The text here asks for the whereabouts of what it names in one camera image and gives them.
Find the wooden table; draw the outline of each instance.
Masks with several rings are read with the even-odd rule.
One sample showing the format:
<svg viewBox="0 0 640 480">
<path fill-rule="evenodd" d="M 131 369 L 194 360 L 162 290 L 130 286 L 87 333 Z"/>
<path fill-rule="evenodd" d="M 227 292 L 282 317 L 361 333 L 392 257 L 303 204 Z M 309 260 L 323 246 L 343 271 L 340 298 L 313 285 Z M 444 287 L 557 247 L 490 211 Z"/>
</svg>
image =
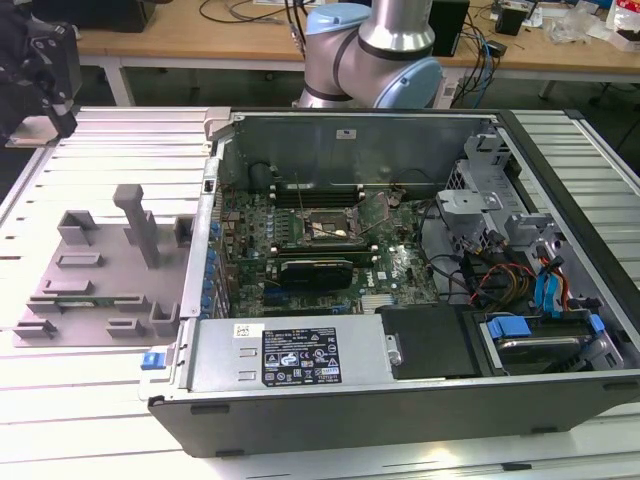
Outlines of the wooden table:
<svg viewBox="0 0 640 480">
<path fill-rule="evenodd" d="M 158 6 L 142 33 L 82 32 L 78 42 L 83 65 L 99 65 L 119 106 L 133 105 L 125 67 L 211 68 L 265 71 L 303 71 L 304 63 L 286 25 L 220 24 L 200 16 L 202 0 L 174 0 Z M 487 0 L 472 0 L 470 13 L 491 40 L 508 46 L 496 76 L 514 79 L 590 82 L 640 82 L 640 55 L 624 53 L 602 40 L 591 44 L 553 45 L 542 29 L 522 28 L 517 37 L 493 32 L 493 22 L 476 16 Z M 271 7 L 247 5 L 242 13 L 261 15 Z M 222 0 L 212 0 L 205 13 L 232 19 Z M 284 13 L 276 16 L 285 20 Z M 444 80 L 436 106 L 448 108 L 455 86 L 476 61 L 468 39 L 460 42 L 456 55 L 440 58 Z"/>
</svg>

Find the blue cable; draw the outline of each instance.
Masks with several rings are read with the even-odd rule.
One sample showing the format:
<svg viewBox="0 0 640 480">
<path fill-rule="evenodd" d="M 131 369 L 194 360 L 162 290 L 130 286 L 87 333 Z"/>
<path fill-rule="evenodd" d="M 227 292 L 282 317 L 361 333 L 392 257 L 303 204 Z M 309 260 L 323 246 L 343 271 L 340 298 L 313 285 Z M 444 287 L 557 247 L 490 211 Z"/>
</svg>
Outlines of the blue cable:
<svg viewBox="0 0 640 480">
<path fill-rule="evenodd" d="M 491 71 L 491 67 L 489 67 L 491 63 L 491 54 L 489 53 L 489 45 L 487 45 L 487 41 L 484 39 L 484 37 L 478 37 L 478 38 L 480 39 L 480 41 L 482 41 L 482 46 L 484 47 L 484 52 L 487 58 L 487 61 L 485 62 L 485 67 L 487 68 L 486 68 L 486 76 L 484 79 L 484 84 L 482 85 L 482 91 L 476 97 L 476 101 L 473 104 L 473 107 L 471 107 L 473 109 L 478 108 L 478 105 L 480 105 L 480 101 L 484 97 L 484 94 L 486 93 L 487 88 L 489 87 L 489 79 L 491 78 L 491 75 L 489 74 L 489 72 Z"/>
<path fill-rule="evenodd" d="M 484 76 L 484 79 L 482 80 L 481 83 L 481 87 L 482 90 L 480 91 L 480 93 L 478 93 L 478 97 L 476 98 L 476 101 L 473 105 L 472 108 L 477 108 L 478 105 L 480 104 L 480 101 L 482 100 L 482 98 L 484 97 L 485 92 L 487 91 L 487 88 L 489 87 L 489 79 L 491 78 L 490 72 L 491 72 L 491 67 L 490 62 L 491 62 L 491 53 L 489 52 L 489 45 L 487 44 L 487 41 L 485 40 L 484 36 L 480 36 L 480 35 L 472 35 L 469 33 L 463 33 L 464 36 L 469 37 L 469 38 L 475 38 L 476 40 L 478 40 L 479 42 L 482 42 L 482 47 L 484 48 L 484 53 L 486 55 L 486 59 L 487 62 L 485 62 L 484 68 L 482 69 L 482 71 L 480 72 L 480 76 Z"/>
</svg>

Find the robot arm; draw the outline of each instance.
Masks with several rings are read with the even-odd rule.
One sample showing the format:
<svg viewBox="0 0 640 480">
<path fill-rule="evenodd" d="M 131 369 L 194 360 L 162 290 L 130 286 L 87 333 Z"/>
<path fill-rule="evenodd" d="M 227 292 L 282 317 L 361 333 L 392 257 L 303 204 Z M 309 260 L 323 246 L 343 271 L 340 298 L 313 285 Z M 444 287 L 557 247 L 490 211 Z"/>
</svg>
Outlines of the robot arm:
<svg viewBox="0 0 640 480">
<path fill-rule="evenodd" d="M 0 143 L 43 113 L 58 135 L 71 135 L 80 83 L 73 29 L 35 22 L 13 0 L 0 0 Z"/>
<path fill-rule="evenodd" d="M 442 68 L 431 57 L 431 0 L 374 0 L 317 7 L 307 21 L 299 106 L 423 108 Z"/>
</svg>

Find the blue latch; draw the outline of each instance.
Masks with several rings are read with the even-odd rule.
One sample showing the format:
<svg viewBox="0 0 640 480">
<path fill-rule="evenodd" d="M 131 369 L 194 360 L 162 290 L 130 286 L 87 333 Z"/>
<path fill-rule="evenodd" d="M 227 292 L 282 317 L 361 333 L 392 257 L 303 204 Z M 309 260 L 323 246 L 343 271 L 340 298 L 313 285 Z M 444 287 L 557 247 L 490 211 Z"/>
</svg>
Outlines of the blue latch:
<svg viewBox="0 0 640 480">
<path fill-rule="evenodd" d="M 166 367 L 164 364 L 164 358 L 166 354 L 160 352 L 147 352 L 142 357 L 142 370 L 163 370 Z"/>
<path fill-rule="evenodd" d="M 536 279 L 536 288 L 533 298 L 536 306 L 542 308 L 553 318 L 560 318 L 562 312 L 555 309 L 554 298 L 558 288 L 558 278 L 547 271 L 546 268 L 540 269 L 538 278 Z"/>
<path fill-rule="evenodd" d="M 491 338 L 502 337 L 528 337 L 531 330 L 524 317 L 510 315 L 507 317 L 495 317 L 487 322 Z"/>
<path fill-rule="evenodd" d="M 596 331 L 596 333 L 604 332 L 604 322 L 600 318 L 600 315 L 596 315 L 596 314 L 590 315 L 589 321 L 591 322 L 591 326 Z"/>
</svg>

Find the power supply label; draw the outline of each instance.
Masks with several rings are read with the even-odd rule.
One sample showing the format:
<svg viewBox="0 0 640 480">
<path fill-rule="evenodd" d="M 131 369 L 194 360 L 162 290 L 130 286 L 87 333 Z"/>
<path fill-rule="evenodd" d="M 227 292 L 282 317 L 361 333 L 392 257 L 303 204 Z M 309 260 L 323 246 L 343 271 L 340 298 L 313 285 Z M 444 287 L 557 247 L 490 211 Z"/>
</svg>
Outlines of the power supply label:
<svg viewBox="0 0 640 480">
<path fill-rule="evenodd" d="M 293 387 L 341 383 L 335 328 L 264 330 L 262 383 Z"/>
</svg>

